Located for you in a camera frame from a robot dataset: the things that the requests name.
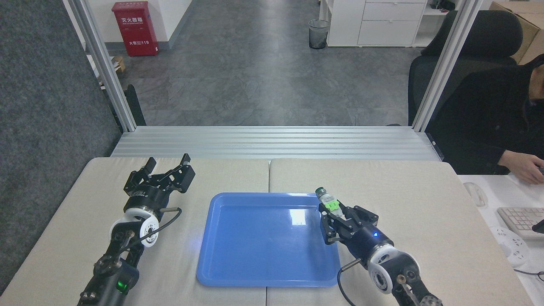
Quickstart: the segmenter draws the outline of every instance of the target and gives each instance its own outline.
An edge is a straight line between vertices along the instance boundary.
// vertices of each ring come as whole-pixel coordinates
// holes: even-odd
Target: sleeve
[[[490,99],[487,79],[482,74],[468,75],[445,102],[429,132],[457,174],[498,174],[505,167],[497,165],[505,149],[469,140],[469,134],[486,115]]]

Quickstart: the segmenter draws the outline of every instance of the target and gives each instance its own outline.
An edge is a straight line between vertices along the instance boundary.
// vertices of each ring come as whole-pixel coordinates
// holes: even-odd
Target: gray carpet wall
[[[0,1],[0,122],[2,294],[87,162],[121,135],[61,0]]]

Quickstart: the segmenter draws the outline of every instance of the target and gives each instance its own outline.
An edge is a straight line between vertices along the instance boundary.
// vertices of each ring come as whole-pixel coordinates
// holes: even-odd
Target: blue plastic tray
[[[326,287],[340,269],[306,193],[220,193],[210,203],[196,270],[207,286]]]

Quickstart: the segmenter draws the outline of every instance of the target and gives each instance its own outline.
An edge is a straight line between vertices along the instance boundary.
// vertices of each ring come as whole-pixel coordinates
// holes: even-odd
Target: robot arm
[[[152,247],[158,232],[181,214],[180,208],[167,209],[172,191],[185,193],[195,172],[189,165],[189,155],[183,155],[176,168],[151,175],[157,162],[151,157],[139,171],[132,171],[123,188],[129,199],[123,217],[110,228],[110,243],[104,255],[95,263],[93,276],[80,294],[78,306],[122,305],[139,278],[138,261],[146,247]],[[177,215],[159,227],[165,212]]]
[[[378,290],[391,293],[401,306],[442,305],[423,284],[416,260],[397,250],[393,241],[376,227],[376,214],[359,206],[344,206],[323,188],[317,189],[316,194],[321,200],[319,212],[325,243],[339,241],[357,259],[344,271],[360,262]]]

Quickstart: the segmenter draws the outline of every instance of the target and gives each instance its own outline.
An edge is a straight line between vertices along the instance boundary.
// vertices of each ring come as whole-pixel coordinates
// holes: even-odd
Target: drawer
[[[424,3],[367,3],[363,20],[419,21]]]
[[[363,21],[358,45],[411,46],[418,21]]]
[[[427,0],[370,0],[367,3],[427,3]]]

